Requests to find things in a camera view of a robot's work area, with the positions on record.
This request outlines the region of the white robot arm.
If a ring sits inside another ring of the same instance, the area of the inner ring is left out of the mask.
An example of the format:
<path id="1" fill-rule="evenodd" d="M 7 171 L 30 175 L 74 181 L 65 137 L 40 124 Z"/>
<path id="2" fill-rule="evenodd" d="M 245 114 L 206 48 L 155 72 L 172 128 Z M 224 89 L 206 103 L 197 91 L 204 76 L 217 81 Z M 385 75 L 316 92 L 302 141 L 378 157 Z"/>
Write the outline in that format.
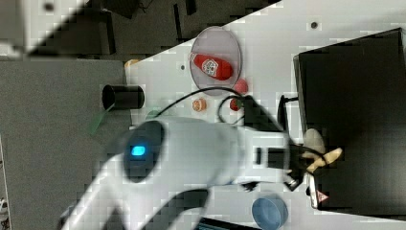
<path id="1" fill-rule="evenodd" d="M 205 206 L 212 187 L 272 182 L 272 167 L 255 154 L 259 138 L 282 153 L 291 187 L 329 162 L 322 146 L 297 146 L 270 121 L 238 126 L 155 118 L 126 134 L 118 154 L 101 166 L 61 230 L 102 230 L 116 209 L 126 230 L 145 230 L 171 202 L 185 211 Z"/>

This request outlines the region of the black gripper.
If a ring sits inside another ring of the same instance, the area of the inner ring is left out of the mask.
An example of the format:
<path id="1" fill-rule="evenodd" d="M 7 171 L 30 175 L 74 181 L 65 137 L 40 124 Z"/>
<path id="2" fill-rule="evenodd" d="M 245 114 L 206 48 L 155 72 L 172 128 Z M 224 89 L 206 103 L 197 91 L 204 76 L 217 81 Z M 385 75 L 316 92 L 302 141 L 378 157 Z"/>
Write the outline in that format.
<path id="1" fill-rule="evenodd" d="M 306 149 L 310 148 L 289 141 L 287 147 L 288 165 L 285 174 L 287 178 L 284 180 L 284 185 L 291 192 L 295 191 L 303 183 L 304 176 L 307 173 L 306 167 L 312 163 L 311 159 L 302 158 L 302 154 Z"/>

